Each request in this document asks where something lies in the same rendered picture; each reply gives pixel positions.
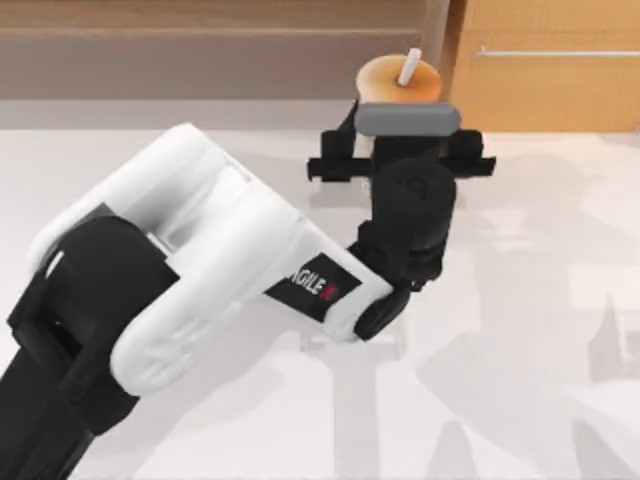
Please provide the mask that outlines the tan cup with white straw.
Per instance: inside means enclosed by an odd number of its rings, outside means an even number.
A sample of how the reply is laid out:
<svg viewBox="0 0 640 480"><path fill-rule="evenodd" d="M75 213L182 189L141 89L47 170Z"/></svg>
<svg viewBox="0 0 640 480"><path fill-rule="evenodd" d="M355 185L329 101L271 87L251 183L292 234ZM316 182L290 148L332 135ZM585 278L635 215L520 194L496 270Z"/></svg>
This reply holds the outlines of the tan cup with white straw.
<svg viewBox="0 0 640 480"><path fill-rule="evenodd" d="M419 47L369 60L357 72L355 85L359 106L366 103L434 104L442 93L441 75L436 67L423 59ZM370 154L375 138L356 131L355 153L358 156Z"/></svg>

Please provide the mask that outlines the pale grey rounded box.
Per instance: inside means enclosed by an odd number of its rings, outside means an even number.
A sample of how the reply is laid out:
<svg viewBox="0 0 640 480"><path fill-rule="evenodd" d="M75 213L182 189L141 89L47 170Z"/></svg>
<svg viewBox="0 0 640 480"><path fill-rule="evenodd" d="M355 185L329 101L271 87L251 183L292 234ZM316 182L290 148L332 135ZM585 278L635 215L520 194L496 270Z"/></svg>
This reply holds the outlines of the pale grey rounded box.
<svg viewBox="0 0 640 480"><path fill-rule="evenodd" d="M447 137L461 124L459 111L449 103L361 104L355 129L366 136Z"/></svg>

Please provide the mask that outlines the light wooden cupboard door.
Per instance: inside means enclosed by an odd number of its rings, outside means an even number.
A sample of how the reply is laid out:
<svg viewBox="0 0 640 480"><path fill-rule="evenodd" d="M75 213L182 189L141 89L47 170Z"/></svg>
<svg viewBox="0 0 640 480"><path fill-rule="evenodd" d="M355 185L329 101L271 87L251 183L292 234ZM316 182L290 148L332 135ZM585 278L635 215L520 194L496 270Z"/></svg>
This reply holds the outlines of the light wooden cupboard door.
<svg viewBox="0 0 640 480"><path fill-rule="evenodd" d="M445 95L485 132L640 131L640 58L494 58L489 50L640 51L640 0L451 0Z"/></svg>

